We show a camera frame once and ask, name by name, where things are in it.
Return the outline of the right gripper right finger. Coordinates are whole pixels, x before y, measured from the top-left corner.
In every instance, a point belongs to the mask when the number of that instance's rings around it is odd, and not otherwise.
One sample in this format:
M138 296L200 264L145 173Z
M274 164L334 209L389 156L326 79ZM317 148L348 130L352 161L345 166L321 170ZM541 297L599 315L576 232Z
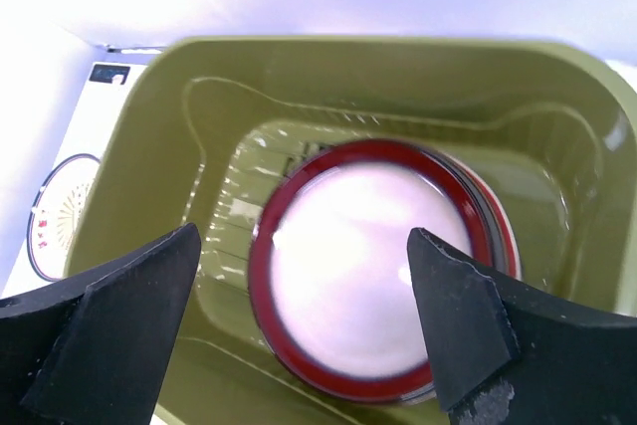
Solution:
M407 240L434 388L453 424L632 424L636 321L484 266L421 229Z

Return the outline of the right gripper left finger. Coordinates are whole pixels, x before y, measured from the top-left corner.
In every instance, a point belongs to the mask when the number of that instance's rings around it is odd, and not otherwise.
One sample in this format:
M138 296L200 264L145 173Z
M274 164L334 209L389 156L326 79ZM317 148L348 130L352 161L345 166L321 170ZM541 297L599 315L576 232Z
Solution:
M201 252L186 224L1 302L4 424L147 424Z

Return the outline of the red and teal floral plate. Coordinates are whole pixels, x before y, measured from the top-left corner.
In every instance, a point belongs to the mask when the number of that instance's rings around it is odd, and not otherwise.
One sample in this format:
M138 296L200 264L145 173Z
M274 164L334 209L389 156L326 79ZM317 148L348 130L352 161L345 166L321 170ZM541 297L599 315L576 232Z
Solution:
M503 207L493 189L476 171L474 171L471 167L469 167L457 157L451 156L450 159L469 175L471 180L478 186L483 196L487 199L487 202L495 216L502 239L504 241L505 249L507 252L508 275L521 281L523 279L522 262L515 238L515 233L505 208Z

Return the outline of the white plate orange sunburst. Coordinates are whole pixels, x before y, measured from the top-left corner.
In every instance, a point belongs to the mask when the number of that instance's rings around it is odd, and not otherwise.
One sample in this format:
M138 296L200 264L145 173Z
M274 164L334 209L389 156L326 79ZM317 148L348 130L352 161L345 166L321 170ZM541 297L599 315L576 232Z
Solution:
M36 276L62 278L67 255L96 178L100 161L88 153L61 161L46 177L31 207L26 251Z

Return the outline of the white plate dark red rim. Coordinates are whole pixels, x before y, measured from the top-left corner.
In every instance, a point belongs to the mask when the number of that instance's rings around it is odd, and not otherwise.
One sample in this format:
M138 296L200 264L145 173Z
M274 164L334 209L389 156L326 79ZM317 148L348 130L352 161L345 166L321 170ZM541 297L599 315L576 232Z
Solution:
M338 398L430 397L407 239L423 227L491 261L482 205L461 168L407 142L350 141L308 160L274 190L253 234L248 291L267 346Z

